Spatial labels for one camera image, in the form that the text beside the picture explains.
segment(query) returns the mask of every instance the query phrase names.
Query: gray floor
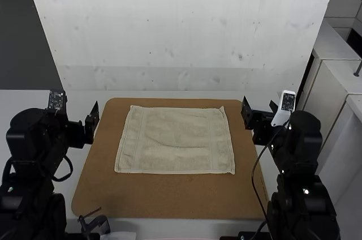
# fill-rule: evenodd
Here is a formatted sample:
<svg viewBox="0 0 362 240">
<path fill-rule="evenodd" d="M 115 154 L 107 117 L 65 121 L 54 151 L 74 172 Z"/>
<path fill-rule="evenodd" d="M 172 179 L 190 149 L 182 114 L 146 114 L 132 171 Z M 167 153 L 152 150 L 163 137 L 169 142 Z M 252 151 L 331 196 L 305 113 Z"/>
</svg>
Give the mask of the gray floor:
<svg viewBox="0 0 362 240">
<path fill-rule="evenodd" d="M 0 0 L 0 89 L 60 89 L 33 0 Z"/>
</svg>

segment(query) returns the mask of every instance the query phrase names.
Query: white table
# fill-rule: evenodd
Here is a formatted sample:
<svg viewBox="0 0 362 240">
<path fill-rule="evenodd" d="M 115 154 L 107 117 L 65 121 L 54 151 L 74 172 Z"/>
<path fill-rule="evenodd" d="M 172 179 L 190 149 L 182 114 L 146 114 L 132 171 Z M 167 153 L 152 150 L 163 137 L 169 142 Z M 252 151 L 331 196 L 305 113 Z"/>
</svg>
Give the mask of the white table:
<svg viewBox="0 0 362 240">
<path fill-rule="evenodd" d="M 82 120 L 98 101 L 100 115 L 106 102 L 114 97 L 155 97 L 155 98 L 217 98 L 242 100 L 247 97 L 251 107 L 258 110 L 270 110 L 269 101 L 278 103 L 276 92 L 239 92 L 239 91 L 68 91 L 67 113 L 72 121 Z M 45 108 L 48 103 L 48 91 L 0 91 L 0 170 L 4 167 L 10 152 L 5 139 L 11 118 L 18 112 L 28 108 Z M 67 231 L 79 232 L 80 224 L 72 213 L 72 198 L 87 158 L 90 145 L 83 149 L 68 150 L 68 157 L 74 165 L 72 176 L 61 183 L 54 182 L 55 192 L 63 194 L 66 201 Z M 264 181 L 269 197 L 276 191 L 278 170 L 268 151 L 260 160 Z M 68 165 L 62 162 L 56 175 L 68 173 Z M 253 231 L 259 221 L 248 220 L 181 220 L 150 218 L 110 218 L 112 231 L 136 232 L 137 239 L 151 238 L 211 238 L 218 239 L 222 235 L 237 235 L 241 230 Z"/>
</svg>

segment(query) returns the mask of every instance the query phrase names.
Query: towel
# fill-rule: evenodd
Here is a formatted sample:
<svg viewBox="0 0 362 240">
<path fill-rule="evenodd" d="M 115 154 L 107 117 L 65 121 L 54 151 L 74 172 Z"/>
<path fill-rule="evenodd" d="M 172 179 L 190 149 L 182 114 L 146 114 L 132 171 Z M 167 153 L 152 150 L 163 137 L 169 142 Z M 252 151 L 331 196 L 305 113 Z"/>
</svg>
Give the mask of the towel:
<svg viewBox="0 0 362 240">
<path fill-rule="evenodd" d="M 224 108 L 131 106 L 114 171 L 150 174 L 235 174 Z"/>
</svg>

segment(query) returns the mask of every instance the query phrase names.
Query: white backdrop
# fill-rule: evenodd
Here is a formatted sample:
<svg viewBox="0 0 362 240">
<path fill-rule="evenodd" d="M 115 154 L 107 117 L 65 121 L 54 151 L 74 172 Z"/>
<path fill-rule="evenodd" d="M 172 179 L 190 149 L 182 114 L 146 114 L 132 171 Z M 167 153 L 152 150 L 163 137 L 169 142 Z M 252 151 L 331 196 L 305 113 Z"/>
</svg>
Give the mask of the white backdrop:
<svg viewBox="0 0 362 240">
<path fill-rule="evenodd" d="M 65 89 L 297 90 L 329 0 L 34 0 Z"/>
</svg>

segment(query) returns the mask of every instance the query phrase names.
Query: cork board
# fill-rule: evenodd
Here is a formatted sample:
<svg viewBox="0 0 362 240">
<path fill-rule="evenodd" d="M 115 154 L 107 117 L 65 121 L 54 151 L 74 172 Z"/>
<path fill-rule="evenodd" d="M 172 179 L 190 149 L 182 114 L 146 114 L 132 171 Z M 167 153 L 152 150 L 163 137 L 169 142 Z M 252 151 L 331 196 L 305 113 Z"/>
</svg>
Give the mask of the cork board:
<svg viewBox="0 0 362 240">
<path fill-rule="evenodd" d="M 235 155 L 235 175 L 123 174 L 114 171 L 118 144 L 131 105 L 171 108 L 224 106 Z M 113 98 L 104 108 L 76 188 L 72 211 L 83 215 L 98 207 L 107 217 L 262 219 L 251 185 L 257 157 L 250 131 L 244 129 L 237 100 Z M 266 207 L 268 196 L 259 166 L 255 184 Z"/>
</svg>

